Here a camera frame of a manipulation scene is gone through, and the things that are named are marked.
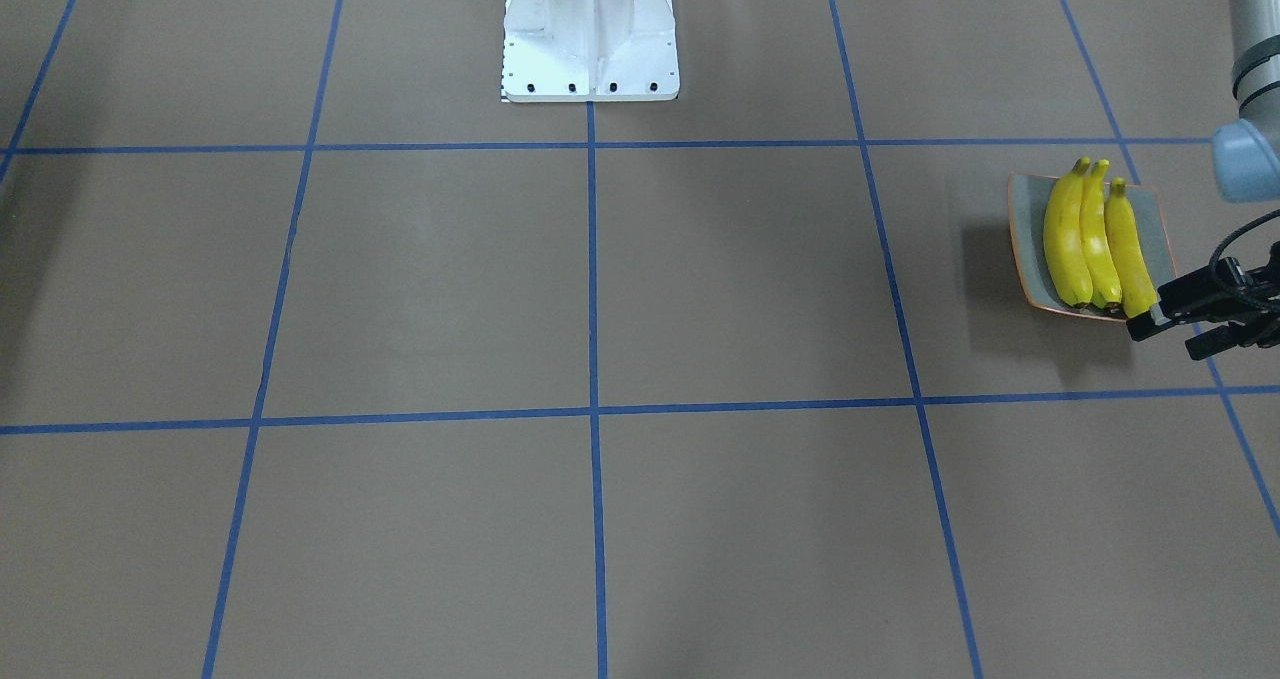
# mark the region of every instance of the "black cable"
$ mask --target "black cable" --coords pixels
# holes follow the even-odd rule
[[[1208,258],[1208,266],[1210,266],[1208,275],[1213,279],[1213,284],[1216,284],[1217,288],[1220,288],[1228,296],[1230,296],[1231,299],[1239,301],[1245,306],[1252,306],[1253,309],[1261,311],[1268,311],[1271,314],[1280,314],[1280,301],[1267,301],[1257,299],[1249,296],[1239,287],[1226,286],[1226,282],[1222,281],[1222,277],[1217,274],[1217,263],[1220,259],[1222,259],[1222,252],[1226,251],[1226,247],[1230,246],[1231,242],[1276,218],[1280,218],[1280,209],[1276,209],[1275,211],[1268,211],[1267,214],[1263,214],[1262,217],[1253,219],[1252,222],[1244,224],[1243,227],[1231,232],[1230,234],[1226,234],[1226,238],[1222,240],[1222,242],[1217,245],[1217,249],[1213,250],[1213,255]]]

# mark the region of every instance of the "bunch of bananas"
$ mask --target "bunch of bananas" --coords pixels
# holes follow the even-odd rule
[[[1160,301],[1138,242],[1125,181],[1105,186],[1111,163],[1088,156],[1057,179],[1044,211],[1044,260],[1059,299],[1133,318]]]

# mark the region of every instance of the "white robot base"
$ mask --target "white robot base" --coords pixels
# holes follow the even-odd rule
[[[663,101],[680,94],[672,0],[507,0],[503,28],[503,101]]]

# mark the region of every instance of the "gray plate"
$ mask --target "gray plate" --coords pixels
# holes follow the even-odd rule
[[[1053,288],[1053,279],[1044,263],[1044,208],[1048,195],[1053,191],[1056,177],[1033,174],[1010,174],[1009,177],[1009,233],[1014,241],[1014,260],[1018,263],[1018,278],[1023,283],[1027,301],[1037,309],[1083,316],[1124,322],[1123,314],[1107,314],[1093,306],[1075,309],[1062,304]],[[1129,202],[1138,223],[1138,241],[1142,242],[1142,258],[1147,260],[1151,282],[1157,287],[1171,282],[1178,275],[1174,269],[1174,256],[1169,249],[1169,234],[1165,231],[1165,214],[1160,208],[1156,190],[1129,186]]]

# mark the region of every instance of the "grid square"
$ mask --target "grid square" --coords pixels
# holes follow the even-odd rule
[[[1231,405],[1240,419],[1244,434],[1249,438],[1249,447],[1271,492],[1271,500],[1280,501],[1280,432],[1276,430],[1280,393],[1233,396]]]
[[[1009,233],[1010,172],[1057,176],[1116,146],[874,147],[902,307],[925,395],[1208,387],[1178,342],[1042,311],[1023,296]]]
[[[0,423],[246,416],[297,154],[19,156]]]
[[[298,143],[334,0],[78,0],[44,146]]]
[[[1235,228],[1276,208],[1275,202],[1231,204],[1221,200],[1213,179],[1213,152],[1208,145],[1132,146],[1129,151],[1143,181],[1156,187],[1165,201],[1174,261],[1183,274],[1206,265],[1213,247]],[[1225,256],[1235,256],[1242,265],[1253,269],[1267,263],[1275,241],[1280,241],[1280,222],[1262,224],[1240,237]],[[1185,357],[1183,341],[1193,336],[1190,327],[1183,327],[1146,343],[1175,346]],[[1276,359],[1275,350],[1233,348],[1217,355],[1215,361],[1222,380],[1229,384],[1275,384],[1280,382]]]
[[[1057,0],[838,0],[867,136],[1107,137]]]
[[[602,424],[612,676],[970,675],[914,410]]]
[[[858,150],[599,155],[605,404],[910,396]]]
[[[218,675],[595,676],[589,436],[264,430]]]
[[[237,430],[0,438],[0,675],[197,676]]]
[[[827,0],[673,0],[680,97],[602,104],[609,141],[855,135]]]
[[[584,141],[582,106],[502,102],[503,0],[346,0],[324,142]]]
[[[1207,137],[1234,122],[1226,0],[1069,0],[1125,136]]]
[[[929,409],[984,674],[1275,674],[1280,552],[1217,397]]]
[[[268,413],[585,406],[581,151],[321,152]]]
[[[22,117],[67,0],[0,0],[0,146]]]

